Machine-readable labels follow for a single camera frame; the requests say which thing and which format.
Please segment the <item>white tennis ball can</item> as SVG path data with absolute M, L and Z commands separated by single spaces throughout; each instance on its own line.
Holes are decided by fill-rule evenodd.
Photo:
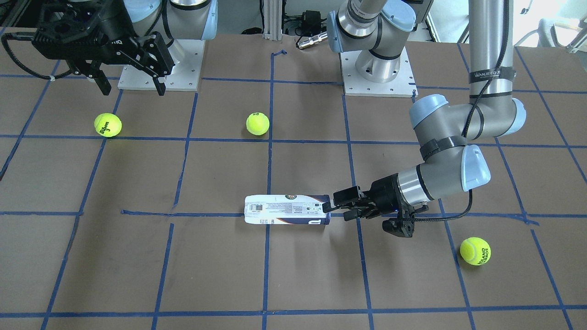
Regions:
M 328 225 L 331 222 L 331 214 L 323 211 L 322 206 L 329 203 L 328 195 L 247 196 L 244 201 L 244 220 L 248 224 Z

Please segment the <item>tennis ball middle grid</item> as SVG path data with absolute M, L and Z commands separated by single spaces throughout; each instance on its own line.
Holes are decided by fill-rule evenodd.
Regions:
M 270 119 L 267 115 L 261 112 L 251 113 L 247 117 L 245 126 L 251 134 L 261 136 L 266 134 L 270 129 Z

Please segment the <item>tennis ball near base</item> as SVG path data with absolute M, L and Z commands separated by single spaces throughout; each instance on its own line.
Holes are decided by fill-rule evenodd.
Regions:
M 479 237 L 465 239 L 459 247 L 459 253 L 466 263 L 474 266 L 486 264 L 492 254 L 490 244 Z

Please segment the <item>aluminium frame post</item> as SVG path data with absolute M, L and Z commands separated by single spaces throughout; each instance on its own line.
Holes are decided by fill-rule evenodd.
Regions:
M 273 42 L 282 42 L 283 0 L 260 0 L 262 37 Z

